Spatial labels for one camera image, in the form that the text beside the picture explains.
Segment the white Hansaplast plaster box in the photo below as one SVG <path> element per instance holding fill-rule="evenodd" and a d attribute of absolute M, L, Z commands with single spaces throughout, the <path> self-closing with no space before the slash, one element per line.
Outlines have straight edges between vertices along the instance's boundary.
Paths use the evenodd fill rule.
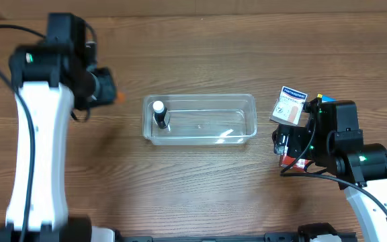
<path fill-rule="evenodd" d="M 297 126 L 307 97 L 307 93 L 283 86 L 271 112 L 270 120 Z"/>

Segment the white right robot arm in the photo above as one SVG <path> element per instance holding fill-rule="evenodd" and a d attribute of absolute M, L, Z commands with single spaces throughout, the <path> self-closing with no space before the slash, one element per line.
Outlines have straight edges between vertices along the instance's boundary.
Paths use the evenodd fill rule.
<path fill-rule="evenodd" d="M 387 241 L 387 149 L 366 145 L 357 125 L 319 121 L 305 127 L 280 124 L 272 134 L 275 153 L 307 159 L 319 171 L 301 173 L 334 181 L 344 191 L 366 241 Z"/>

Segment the orange tablet tube white cap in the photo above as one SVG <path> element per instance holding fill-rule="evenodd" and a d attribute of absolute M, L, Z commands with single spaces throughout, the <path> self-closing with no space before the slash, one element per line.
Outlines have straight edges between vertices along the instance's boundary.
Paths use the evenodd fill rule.
<path fill-rule="evenodd" d="M 126 97 L 125 97 L 125 94 L 123 92 L 117 92 L 117 95 L 116 95 L 116 103 L 123 103 L 125 101 Z"/>

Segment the dark bottle white cap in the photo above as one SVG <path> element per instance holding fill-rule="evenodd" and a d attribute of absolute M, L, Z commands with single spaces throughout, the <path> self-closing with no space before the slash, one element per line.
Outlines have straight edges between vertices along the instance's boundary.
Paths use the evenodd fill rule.
<path fill-rule="evenodd" d="M 153 102 L 153 118 L 160 129 L 166 129 L 168 127 L 170 114 L 162 101 Z"/>

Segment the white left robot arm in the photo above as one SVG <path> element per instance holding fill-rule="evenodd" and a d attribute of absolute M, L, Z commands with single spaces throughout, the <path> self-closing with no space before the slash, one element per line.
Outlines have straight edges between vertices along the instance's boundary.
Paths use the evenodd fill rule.
<path fill-rule="evenodd" d="M 20 46 L 9 60 L 18 113 L 15 180 L 0 241 L 115 241 L 115 230 L 69 216 L 65 195 L 67 132 L 73 110 L 116 98 L 96 44 Z"/>

